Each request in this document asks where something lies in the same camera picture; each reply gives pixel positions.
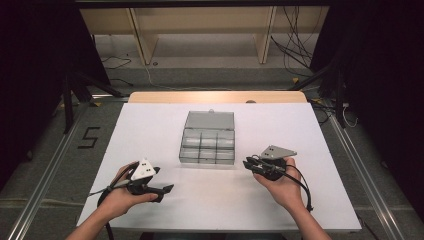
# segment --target container lid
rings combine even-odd
[[[185,128],[234,130],[233,112],[190,111],[187,116]]]

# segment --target forearm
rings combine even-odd
[[[110,217],[107,217],[101,210],[97,209],[66,239],[96,239],[97,235],[109,220]]]
[[[303,206],[300,208],[289,210],[294,221],[299,227],[300,233],[304,240],[309,239],[331,239],[330,236],[322,229],[319,223]]]

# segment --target handheld controller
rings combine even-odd
[[[146,158],[143,158],[136,165],[136,168],[130,171],[127,176],[127,179],[130,180],[127,184],[128,191],[133,195],[156,193],[158,197],[152,202],[161,202],[164,195],[171,192],[174,184],[162,189],[149,187],[147,184],[152,180],[153,176],[159,172],[160,168],[153,167]]]
[[[243,161],[243,164],[246,169],[251,170],[253,173],[275,181],[282,177],[286,171],[284,157],[296,154],[295,151],[270,145],[261,153],[260,157],[246,157],[247,161]]]

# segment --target gray floor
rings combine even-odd
[[[282,42],[284,38],[284,35],[276,36],[276,39]],[[316,36],[311,39],[308,47],[313,51]],[[99,36],[97,48],[103,59],[117,56],[131,60],[117,69],[107,70],[111,79],[120,79],[112,80],[112,86],[123,93],[179,89],[287,89],[293,85],[293,78],[297,77],[292,71],[310,74],[307,69],[301,68],[293,61],[284,62],[283,54],[273,44],[267,63],[258,64],[253,39],[247,35],[161,36],[152,64],[147,69],[140,64],[131,37]],[[104,65],[114,68],[125,62],[128,60],[110,59],[105,61]],[[284,64],[293,69],[283,68]],[[307,97],[318,97],[318,84],[304,89]],[[103,94],[96,88],[91,88],[91,91],[93,94]],[[117,99],[97,99],[94,102],[99,104],[91,104],[85,111],[83,106],[75,106],[75,111],[82,113],[81,120],[70,139],[69,148],[61,159],[59,169],[29,224],[25,239],[63,239],[75,228],[124,104]],[[323,122],[329,114],[317,109],[317,121]],[[354,113],[349,111],[346,112],[346,117],[355,119]],[[58,106],[48,128],[32,149],[33,159],[20,164],[0,193],[0,239],[7,239],[55,156],[56,149],[64,137],[64,122],[64,109]],[[352,205],[358,216],[379,239],[390,239],[333,125],[334,122],[329,120],[322,124],[321,129]],[[94,148],[80,149],[78,146],[91,144],[82,139],[88,127],[99,128],[90,132],[92,136],[98,137],[98,141]],[[356,127],[347,127],[346,132],[366,168],[372,173],[373,182],[394,215],[404,239],[424,239],[423,223],[393,180],[391,173],[381,164],[382,159],[362,129],[360,120]],[[375,239],[371,231],[363,227],[363,230],[356,233],[330,234],[334,239]],[[120,229],[114,229],[114,234],[116,239],[138,239],[140,236],[140,232]],[[300,239],[297,232],[287,232],[284,236],[287,239]],[[107,239],[106,232],[103,231],[98,239]]]

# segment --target black cable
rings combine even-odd
[[[286,15],[287,20],[289,21],[290,29],[291,29],[291,31],[292,31],[291,35],[289,35],[289,37],[290,37],[290,41],[292,41],[292,43],[293,43],[296,47],[298,47],[298,48],[299,48],[300,52],[302,52],[302,49],[303,49],[303,51],[304,51],[306,54],[308,54],[308,58],[310,58],[310,55],[312,55],[312,54],[306,50],[306,48],[305,48],[305,46],[303,45],[302,41],[300,41],[299,33],[297,32],[297,19],[299,18],[299,7],[295,7],[295,10],[294,10],[294,13],[295,13],[295,25],[293,25],[292,20],[290,20],[290,18],[289,18],[289,16],[288,16],[288,14],[287,14],[287,11],[286,11],[286,7],[283,7],[283,10],[284,10],[284,13],[285,13],[285,15]],[[295,42],[295,41],[294,41],[294,39],[293,39],[293,35],[295,35],[295,36],[296,36],[296,38],[297,38],[297,44],[296,44],[296,42]]]
[[[271,40],[275,43],[275,45],[277,45],[278,49],[280,49],[281,52],[283,52],[285,55],[288,55],[289,57],[291,57],[293,60],[295,60],[296,62],[298,62],[299,64],[301,64],[302,66],[304,66],[305,68],[309,69],[308,65],[302,63],[299,59],[297,59],[296,57],[294,57],[293,55],[291,55],[290,53],[288,53],[285,49],[287,49],[288,47],[284,47],[281,44],[279,44],[277,41],[275,41],[275,39],[271,36]]]
[[[119,173],[119,175],[117,175],[113,179],[112,183],[103,191],[102,195],[99,197],[99,200],[97,201],[97,207],[100,206],[100,204],[103,202],[103,200],[106,198],[106,196],[110,192],[112,192],[116,183],[118,183],[119,179],[121,179],[121,177],[124,176],[124,174],[127,173],[128,171],[130,171],[131,169],[134,169],[135,166],[138,166],[138,164],[139,164],[139,162],[128,165],[124,170],[122,170],[122,172]],[[107,222],[105,224],[105,227],[106,227],[106,230],[107,230],[107,235],[109,236],[109,240],[114,240],[113,232],[112,232],[112,228],[110,226],[110,223]]]
[[[114,186],[113,188],[110,188],[110,189],[117,189],[117,188],[123,188],[123,187],[126,187],[126,185],[122,185],[122,186],[118,186],[118,187],[116,187],[116,186]],[[90,197],[90,196],[93,196],[93,195],[96,195],[96,194],[99,194],[99,193],[101,193],[101,192],[104,192],[105,190],[107,190],[109,187],[107,187],[107,188],[103,188],[102,190],[99,190],[99,191],[97,191],[97,192],[94,192],[94,193],[90,193],[90,194],[88,194],[88,196]]]
[[[123,80],[123,79],[120,79],[120,78],[111,78],[111,79],[109,79],[109,80],[111,80],[111,81],[121,81],[121,82],[124,82],[124,83],[126,83],[126,84],[130,85],[131,87],[134,87],[134,84],[132,84],[132,83],[130,83],[130,82],[127,82],[127,81],[125,81],[125,80]]]
[[[299,172],[299,174],[300,174],[301,178],[303,179],[303,181],[305,182],[305,185],[306,186],[301,181],[299,181],[296,178],[292,177],[291,175],[287,174],[285,171],[281,171],[281,170],[278,170],[278,169],[277,169],[277,171],[280,172],[281,174],[283,174],[283,176],[288,177],[290,180],[292,180],[293,182],[297,183],[299,186],[301,186],[303,188],[303,190],[306,193],[306,196],[308,197],[308,201],[307,201],[307,204],[306,204],[306,210],[308,210],[309,212],[311,212],[314,208],[312,207],[311,193],[309,191],[309,187],[308,187],[308,184],[306,183],[305,178],[303,177],[303,175],[299,171],[299,169],[297,169],[295,166],[292,166],[292,165],[286,165],[286,166],[293,167],[294,169],[296,169],[297,172]]]
[[[127,61],[127,62],[125,62],[125,63],[123,63],[123,64],[121,64],[121,65],[118,65],[118,66],[116,66],[116,67],[113,67],[113,68],[105,67],[106,69],[117,69],[117,68],[120,68],[120,67],[122,67],[122,66],[125,66],[125,65],[127,65],[128,63],[130,63],[130,62],[131,62],[131,59],[129,59],[129,58],[120,58],[120,57],[112,56],[112,57],[108,57],[108,58],[106,58],[105,60],[102,60],[102,63],[103,63],[103,62],[108,61],[108,60],[109,60],[109,59],[111,59],[111,58],[116,58],[116,59],[119,59],[119,60],[125,60],[125,61]]]
[[[380,240],[377,234],[375,234],[375,232],[371,229],[371,227],[365,222],[365,220],[361,216],[359,216],[358,213],[356,213],[356,217],[361,222],[361,225],[365,226],[365,228],[368,229],[368,231],[371,233],[371,235],[374,237],[375,240]]]
[[[330,116],[328,116],[327,111],[325,111],[322,108],[318,108],[319,110],[323,111],[325,113],[326,118],[323,121],[318,121],[319,126],[322,127],[322,125],[324,125],[324,123],[328,122],[328,120],[330,119]]]
[[[336,107],[334,107],[334,106],[327,106],[327,105],[320,103],[319,100],[314,100],[314,99],[311,99],[311,98],[307,98],[306,100],[308,101],[308,103],[321,106],[322,108],[328,108],[328,109],[333,109],[333,110],[336,109]]]
[[[322,109],[322,110],[330,112],[330,113],[335,113],[335,111],[336,111],[334,107],[326,107],[326,106],[320,106],[320,105],[315,106],[314,103],[312,103],[311,105],[312,105],[313,109]]]
[[[273,164],[269,164],[269,163],[266,163],[265,161],[263,161],[262,160],[262,158],[261,157],[259,157],[258,155],[252,155],[252,157],[257,157],[258,159],[258,161],[262,164],[262,165],[265,165],[265,166],[267,166],[267,167],[270,167],[270,168],[272,168],[272,171],[277,171],[277,172],[279,172],[279,173],[281,173],[283,176],[286,176],[286,177],[288,177],[290,180],[292,180],[293,182],[295,182],[295,183],[297,183],[300,187],[302,187],[303,188],[303,190],[305,191],[305,193],[306,193],[306,195],[307,195],[307,197],[308,197],[308,201],[307,201],[307,204],[306,204],[306,210],[308,210],[308,212],[311,212],[314,208],[312,207],[312,198],[311,198],[311,193],[310,193],[310,191],[309,191],[309,186],[308,186],[308,183],[306,182],[306,179],[303,177],[303,174],[300,172],[300,170],[298,169],[298,168],[296,168],[295,166],[293,166],[293,165],[286,165],[286,167],[288,166],[288,167],[292,167],[292,168],[294,168],[299,174],[300,174],[300,177],[301,177],[301,179],[303,179],[303,181],[305,182],[305,185],[301,182],[301,181],[299,181],[299,180],[297,180],[296,178],[294,178],[293,176],[291,176],[291,175],[289,175],[289,174],[287,174],[286,173],[286,171],[285,171],[285,169],[284,170],[281,170],[281,169],[278,169],[278,168],[276,168],[276,166],[275,165],[273,165]]]

